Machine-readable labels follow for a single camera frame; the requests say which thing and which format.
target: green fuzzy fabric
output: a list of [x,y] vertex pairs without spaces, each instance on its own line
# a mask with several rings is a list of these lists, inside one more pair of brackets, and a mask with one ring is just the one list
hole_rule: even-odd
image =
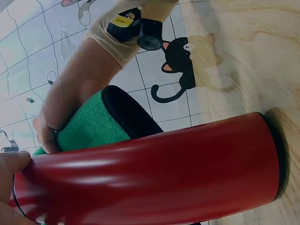
[[[92,96],[58,133],[61,151],[80,150],[129,140],[130,137],[106,110],[102,91]],[[46,152],[39,148],[34,155]]]

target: cat tail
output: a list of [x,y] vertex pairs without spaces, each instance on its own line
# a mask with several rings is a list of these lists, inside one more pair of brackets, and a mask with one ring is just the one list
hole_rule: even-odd
[[168,103],[168,102],[175,101],[176,99],[180,98],[181,95],[186,91],[185,89],[181,88],[181,90],[172,97],[160,98],[160,97],[158,97],[158,88],[159,88],[158,85],[156,85],[156,84],[153,85],[151,88],[151,95],[152,95],[152,98],[159,103]]
[[0,130],[0,134],[1,134],[1,133],[4,133],[4,135],[5,135],[6,139],[9,141],[9,139],[8,139],[8,135],[6,134],[6,132],[5,132],[4,130]]

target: red cylinder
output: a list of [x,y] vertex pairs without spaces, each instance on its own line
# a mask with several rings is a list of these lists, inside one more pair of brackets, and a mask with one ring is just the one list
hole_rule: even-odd
[[280,168],[273,131],[250,113],[82,151],[33,157],[15,175],[31,220],[56,225],[169,225],[272,202]]

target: black clip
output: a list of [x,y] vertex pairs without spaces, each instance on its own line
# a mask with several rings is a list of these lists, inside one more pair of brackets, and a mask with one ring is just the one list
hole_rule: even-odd
[[163,23],[142,18],[139,8],[134,8],[119,14],[133,20],[129,27],[119,27],[109,22],[107,32],[116,40],[125,43],[137,37],[137,44],[145,50],[154,51],[163,47]]

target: wooden floor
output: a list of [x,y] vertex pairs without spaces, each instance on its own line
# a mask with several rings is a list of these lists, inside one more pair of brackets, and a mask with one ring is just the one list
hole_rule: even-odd
[[209,0],[181,8],[196,45],[196,84],[207,87],[199,93],[200,101],[209,99],[203,119],[267,112],[282,128],[290,155],[280,199],[210,225],[300,225],[300,1]]

